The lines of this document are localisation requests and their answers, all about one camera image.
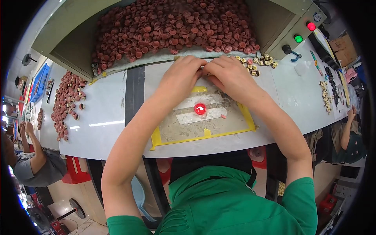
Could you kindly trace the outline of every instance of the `red button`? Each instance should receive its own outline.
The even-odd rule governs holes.
[[[316,29],[316,25],[314,23],[310,22],[310,23],[307,24],[307,28],[310,31],[314,31]]]
[[[206,106],[203,103],[198,103],[194,106],[194,111],[198,115],[203,115],[206,113]]]

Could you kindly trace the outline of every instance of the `gray shirt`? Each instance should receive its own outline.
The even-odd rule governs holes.
[[[13,173],[21,184],[36,188],[46,187],[61,180],[67,173],[67,163],[58,152],[44,149],[44,153],[47,158],[46,163],[35,175],[30,165],[30,159],[35,156],[35,153],[22,152],[17,155],[18,159]]]

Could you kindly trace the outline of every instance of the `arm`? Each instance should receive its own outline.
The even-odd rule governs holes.
[[[344,150],[347,150],[347,145],[349,144],[349,141],[350,141],[351,123],[354,120],[355,115],[356,115],[356,108],[353,105],[351,109],[347,112],[347,122],[346,122],[345,128],[341,136],[341,147]]]
[[[36,138],[33,130],[33,125],[30,122],[26,122],[26,132],[30,136],[31,142],[33,143],[33,148],[35,151],[35,156],[30,158],[31,171],[35,175],[46,163],[46,155],[44,154],[41,144]]]
[[[208,76],[209,80],[246,105],[267,125],[287,158],[286,186],[299,178],[313,178],[311,153],[299,128],[235,57],[215,58],[204,67],[203,73],[211,73],[213,76]]]
[[[133,198],[131,180],[139,166],[147,140],[164,117],[190,92],[206,61],[181,57],[164,74],[156,92],[144,102],[124,128],[108,156],[102,174],[106,217],[132,215],[141,218]]]
[[[24,153],[30,153],[29,144],[26,138],[25,123],[21,123],[21,139],[22,139],[22,151]]]

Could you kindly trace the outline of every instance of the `blue crate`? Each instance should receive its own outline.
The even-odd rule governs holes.
[[[30,95],[30,102],[37,102],[38,99],[43,95],[44,85],[46,83],[47,75],[48,75],[49,71],[50,71],[50,66],[48,66],[47,63],[46,63],[42,67],[42,69],[39,71],[37,76],[35,77],[34,84],[33,84],[33,90],[31,91],[31,95]],[[36,94],[34,94],[35,93],[35,87],[36,87],[39,80],[40,80],[39,86],[37,88]]]

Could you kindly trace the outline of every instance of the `cardboard box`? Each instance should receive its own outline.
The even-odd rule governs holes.
[[[342,66],[347,66],[358,57],[349,35],[331,40],[329,44],[334,50],[337,59],[341,61]]]

